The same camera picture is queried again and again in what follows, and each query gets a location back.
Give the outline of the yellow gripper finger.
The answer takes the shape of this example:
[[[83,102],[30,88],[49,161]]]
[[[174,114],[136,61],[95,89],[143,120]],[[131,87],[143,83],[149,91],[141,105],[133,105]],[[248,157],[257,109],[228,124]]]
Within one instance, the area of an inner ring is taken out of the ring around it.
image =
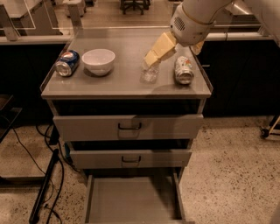
[[[200,41],[199,43],[195,44],[195,45],[192,45],[191,46],[191,50],[192,52],[195,54],[195,55],[199,55],[201,50],[202,50],[202,47],[204,45],[204,41]]]
[[[175,49],[176,44],[177,40],[171,31],[163,32],[143,58],[147,67],[158,63],[166,54]]]

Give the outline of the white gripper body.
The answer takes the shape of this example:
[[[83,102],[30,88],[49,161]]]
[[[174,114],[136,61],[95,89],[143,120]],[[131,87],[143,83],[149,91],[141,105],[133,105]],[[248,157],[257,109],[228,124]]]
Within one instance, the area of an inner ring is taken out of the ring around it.
[[[171,32],[182,46],[203,41],[213,25],[214,7],[201,3],[181,3],[171,18]]]

